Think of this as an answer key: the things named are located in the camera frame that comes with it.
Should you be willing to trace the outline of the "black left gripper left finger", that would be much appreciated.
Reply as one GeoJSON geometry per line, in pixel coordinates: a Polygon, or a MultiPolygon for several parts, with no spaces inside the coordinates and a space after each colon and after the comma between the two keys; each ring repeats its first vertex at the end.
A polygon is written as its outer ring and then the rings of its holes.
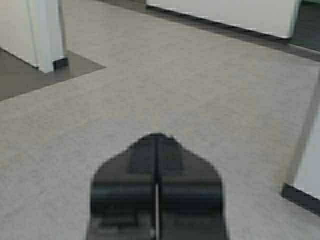
{"type": "Polygon", "coordinates": [[[108,158],[90,183],[88,240],[154,240],[155,147],[147,134],[108,158]]]}

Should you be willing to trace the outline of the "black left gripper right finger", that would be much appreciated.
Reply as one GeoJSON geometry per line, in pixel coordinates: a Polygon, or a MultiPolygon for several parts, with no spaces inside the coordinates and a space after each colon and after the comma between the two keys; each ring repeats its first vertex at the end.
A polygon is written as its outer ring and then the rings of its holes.
{"type": "Polygon", "coordinates": [[[157,151],[161,239],[229,239],[223,181],[213,164],[173,137],[159,137],[157,151]]]}

